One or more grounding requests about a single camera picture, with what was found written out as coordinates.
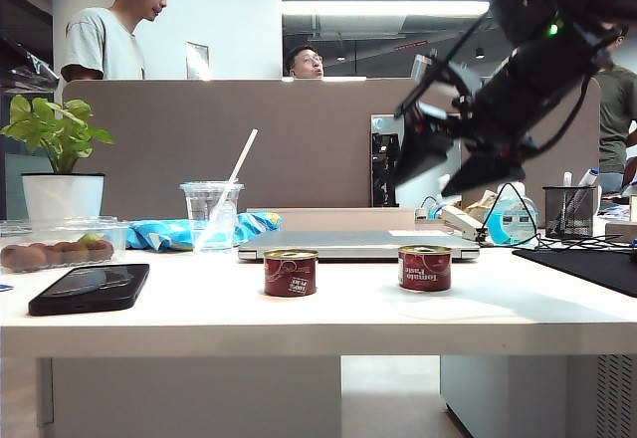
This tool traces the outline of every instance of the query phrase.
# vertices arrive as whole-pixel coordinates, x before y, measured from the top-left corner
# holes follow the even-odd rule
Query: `black phone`
[[[29,302],[31,316],[129,309],[148,277],[148,264],[116,264],[72,269]]]

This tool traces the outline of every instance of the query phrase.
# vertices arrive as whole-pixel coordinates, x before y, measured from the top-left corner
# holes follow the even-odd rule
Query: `desk partition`
[[[175,218],[186,215],[179,184],[227,178],[253,127],[259,135],[239,174],[240,210],[369,206],[370,117],[392,113],[412,88],[409,79],[79,81],[64,97],[91,104],[93,124],[115,138],[78,163],[79,172],[106,174],[103,214]],[[425,101],[450,110],[445,92],[432,88]],[[538,143],[557,131],[575,98],[538,124]],[[526,164],[540,212],[542,186],[559,183],[564,170],[577,176],[597,163],[598,110],[595,84],[564,140]]]

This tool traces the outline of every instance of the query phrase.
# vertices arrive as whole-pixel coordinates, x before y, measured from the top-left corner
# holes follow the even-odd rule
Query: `eyeglasses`
[[[303,55],[304,63],[322,63],[322,57],[319,55]]]

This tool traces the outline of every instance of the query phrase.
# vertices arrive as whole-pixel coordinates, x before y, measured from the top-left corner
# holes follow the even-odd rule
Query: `tomato paste can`
[[[404,246],[398,249],[398,282],[412,291],[446,291],[451,287],[451,249]]]
[[[269,296],[301,297],[317,291],[317,251],[279,249],[263,256]]]

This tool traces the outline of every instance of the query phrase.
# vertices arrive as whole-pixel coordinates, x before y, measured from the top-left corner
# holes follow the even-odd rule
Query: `man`
[[[286,70],[292,78],[322,78],[322,57],[315,47],[301,45],[286,55]]]
[[[167,0],[114,0],[109,8],[86,8],[67,26],[67,59],[61,73],[72,80],[142,80],[143,55],[134,29],[153,22]]]
[[[627,26],[617,26],[621,35],[607,47],[613,52],[628,33]],[[637,119],[637,75],[622,67],[602,70],[595,79],[601,87],[599,183],[602,193],[620,191],[626,166],[626,147],[637,144],[637,132],[628,133],[632,121]]]

